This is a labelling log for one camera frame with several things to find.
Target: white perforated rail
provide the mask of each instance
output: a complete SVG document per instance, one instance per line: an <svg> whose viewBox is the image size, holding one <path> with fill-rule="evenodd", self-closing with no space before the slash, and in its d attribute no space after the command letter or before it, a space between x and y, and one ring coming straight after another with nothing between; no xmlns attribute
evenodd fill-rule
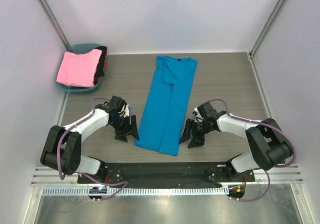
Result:
<svg viewBox="0 0 320 224"><path fill-rule="evenodd" d="M45 187L42 196L85 196L89 194L92 186L77 187ZM118 191L118 188L108 188L107 195ZM182 195L226 195L229 194L228 186L222 188L199 189L133 189L126 188L118 196L182 196Z"/></svg>

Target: folded pink towel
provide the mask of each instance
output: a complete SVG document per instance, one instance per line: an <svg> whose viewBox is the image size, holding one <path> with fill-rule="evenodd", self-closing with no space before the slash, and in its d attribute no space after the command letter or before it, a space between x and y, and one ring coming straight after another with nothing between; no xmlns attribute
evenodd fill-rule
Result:
<svg viewBox="0 0 320 224"><path fill-rule="evenodd" d="M72 87L93 87L101 54L99 49L85 54L65 52L56 81Z"/></svg>

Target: laundry basket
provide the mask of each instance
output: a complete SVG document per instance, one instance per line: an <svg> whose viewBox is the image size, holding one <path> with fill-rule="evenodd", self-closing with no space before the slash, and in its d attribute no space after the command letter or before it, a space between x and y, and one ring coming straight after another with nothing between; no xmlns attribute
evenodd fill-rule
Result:
<svg viewBox="0 0 320 224"><path fill-rule="evenodd" d="M101 45L97 44L97 43L80 43L80 44L75 44L75 45L71 46L70 48L67 49L67 51L75 53L75 54L84 54L84 53L90 52L91 50L93 50L99 46L101 46ZM98 83L94 87L90 87L90 88L66 86L66 85L58 83L58 82L57 82L57 85L58 85L59 89L65 91L65 92L80 94L80 93L94 92L99 87L100 83L101 83L101 77L99 78Z"/></svg>

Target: white wall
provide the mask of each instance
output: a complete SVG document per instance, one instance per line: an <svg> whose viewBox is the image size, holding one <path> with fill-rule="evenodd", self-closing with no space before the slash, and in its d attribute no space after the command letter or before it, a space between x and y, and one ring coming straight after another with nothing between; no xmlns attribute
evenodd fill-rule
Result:
<svg viewBox="0 0 320 224"><path fill-rule="evenodd" d="M297 163L320 207L320 0L288 0L255 60L273 113L295 141Z"/></svg>
<svg viewBox="0 0 320 224"><path fill-rule="evenodd" d="M0 0L0 223L22 223L28 190L63 93L63 46L37 0Z"/></svg>
<svg viewBox="0 0 320 224"><path fill-rule="evenodd" d="M237 52L254 45L277 0L48 0L71 44L111 53Z"/></svg>

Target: folded blue clothing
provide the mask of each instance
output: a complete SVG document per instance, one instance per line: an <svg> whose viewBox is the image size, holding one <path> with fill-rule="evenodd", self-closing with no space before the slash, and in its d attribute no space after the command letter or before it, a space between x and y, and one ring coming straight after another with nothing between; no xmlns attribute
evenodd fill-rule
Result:
<svg viewBox="0 0 320 224"><path fill-rule="evenodd" d="M197 61L158 56L156 63L135 145L176 156Z"/></svg>

